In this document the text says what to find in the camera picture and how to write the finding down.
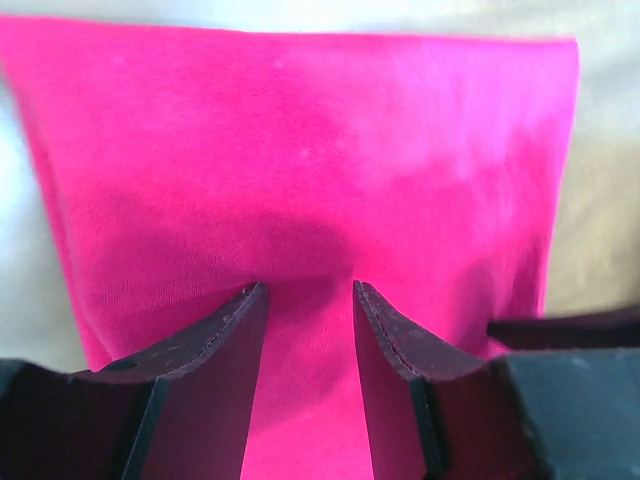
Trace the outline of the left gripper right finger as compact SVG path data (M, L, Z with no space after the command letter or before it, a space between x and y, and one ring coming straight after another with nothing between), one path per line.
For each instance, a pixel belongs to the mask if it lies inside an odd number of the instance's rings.
M639 309L497 320L484 360L353 285L378 479L635 479Z

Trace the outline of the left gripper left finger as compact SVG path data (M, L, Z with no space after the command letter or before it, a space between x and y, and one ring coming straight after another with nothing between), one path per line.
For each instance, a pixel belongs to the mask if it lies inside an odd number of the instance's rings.
M268 313L261 283L98 372L1 363L5 479L236 479Z

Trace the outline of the red t shirt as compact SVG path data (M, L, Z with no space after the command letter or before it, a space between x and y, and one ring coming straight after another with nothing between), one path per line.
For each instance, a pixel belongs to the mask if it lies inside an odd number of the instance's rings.
M544 305L578 45L1 20L90 367L264 282L245 479L372 477L352 283L487 356Z

